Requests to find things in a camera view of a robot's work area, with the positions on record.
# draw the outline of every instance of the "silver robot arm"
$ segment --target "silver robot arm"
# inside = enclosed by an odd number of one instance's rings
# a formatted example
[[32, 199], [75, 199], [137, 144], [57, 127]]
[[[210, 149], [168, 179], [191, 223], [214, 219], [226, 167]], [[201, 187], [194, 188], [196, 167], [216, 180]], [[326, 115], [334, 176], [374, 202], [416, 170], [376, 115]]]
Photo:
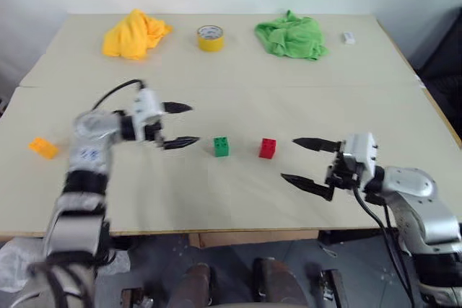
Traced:
[[164, 141], [160, 134], [164, 113], [191, 108], [176, 102], [158, 102], [142, 82], [132, 115], [98, 110], [97, 105], [74, 122], [69, 170], [45, 234], [44, 261], [30, 266], [31, 278], [12, 308], [93, 307], [96, 271], [109, 258], [105, 191], [112, 146], [121, 141], [155, 141], [164, 149], [177, 149], [199, 139], [185, 136]]
[[335, 153], [326, 185], [282, 174], [299, 189], [331, 201], [334, 189], [362, 191], [365, 200], [386, 203], [392, 210], [403, 242], [414, 261], [422, 298], [434, 306], [462, 307], [462, 241], [458, 220], [437, 196], [435, 181], [415, 168], [375, 164], [378, 146], [371, 133], [345, 141], [297, 138], [296, 144]]

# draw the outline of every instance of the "table surface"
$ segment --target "table surface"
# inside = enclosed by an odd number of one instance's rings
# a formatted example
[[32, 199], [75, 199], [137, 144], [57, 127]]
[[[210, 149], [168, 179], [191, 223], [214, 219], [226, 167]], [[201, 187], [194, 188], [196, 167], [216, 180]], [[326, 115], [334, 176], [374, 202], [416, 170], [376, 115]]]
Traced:
[[[372, 131], [380, 165], [426, 170], [443, 201], [461, 204], [458, 145], [373, 17], [314, 16], [330, 50], [316, 62], [264, 53], [252, 29], [274, 15], [159, 16], [175, 31], [146, 60], [102, 56], [102, 34], [121, 17], [70, 16], [14, 93], [0, 119], [0, 234], [45, 231], [62, 189], [73, 119], [107, 89], [140, 77], [162, 100], [194, 106], [166, 116], [165, 135], [201, 140], [177, 151], [135, 143], [114, 148], [108, 216], [117, 234], [375, 226], [347, 192], [338, 190], [329, 203], [280, 178], [284, 172], [323, 181], [332, 156], [291, 142], [301, 136], [340, 140]], [[194, 28], [204, 24], [225, 29], [222, 52], [195, 46]], [[341, 43], [347, 30], [356, 45]], [[129, 108], [133, 98], [127, 89], [103, 107]], [[61, 153], [46, 160], [30, 151], [36, 136]], [[228, 136], [229, 157], [213, 156], [215, 136]], [[272, 160], [258, 158], [263, 137], [278, 141]], [[462, 220], [462, 211], [453, 211]]]

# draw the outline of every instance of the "white eraser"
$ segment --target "white eraser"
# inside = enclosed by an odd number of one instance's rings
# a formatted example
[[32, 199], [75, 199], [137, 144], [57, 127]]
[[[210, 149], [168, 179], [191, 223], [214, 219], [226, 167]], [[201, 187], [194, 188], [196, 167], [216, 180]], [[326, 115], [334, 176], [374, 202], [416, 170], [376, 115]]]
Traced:
[[344, 32], [344, 42], [348, 45], [354, 45], [356, 43], [352, 32]]

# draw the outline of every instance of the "tape roll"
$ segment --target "tape roll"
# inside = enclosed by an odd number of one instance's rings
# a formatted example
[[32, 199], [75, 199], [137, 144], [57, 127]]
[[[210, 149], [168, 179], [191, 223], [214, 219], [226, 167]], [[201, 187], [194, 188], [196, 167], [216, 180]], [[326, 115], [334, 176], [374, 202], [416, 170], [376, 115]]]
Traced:
[[225, 44], [223, 29], [216, 25], [204, 25], [197, 29], [197, 42], [206, 52], [218, 52]]

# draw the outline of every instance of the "metal leg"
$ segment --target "metal leg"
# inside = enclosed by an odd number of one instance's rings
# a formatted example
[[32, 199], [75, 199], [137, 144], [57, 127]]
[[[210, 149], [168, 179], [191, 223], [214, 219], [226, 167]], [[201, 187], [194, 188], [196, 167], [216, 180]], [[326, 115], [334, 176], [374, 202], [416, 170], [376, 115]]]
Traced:
[[308, 306], [302, 288], [285, 263], [272, 258], [256, 259], [253, 272], [257, 301]]
[[204, 308], [210, 301], [210, 268], [206, 263], [191, 266], [173, 291], [167, 308]]

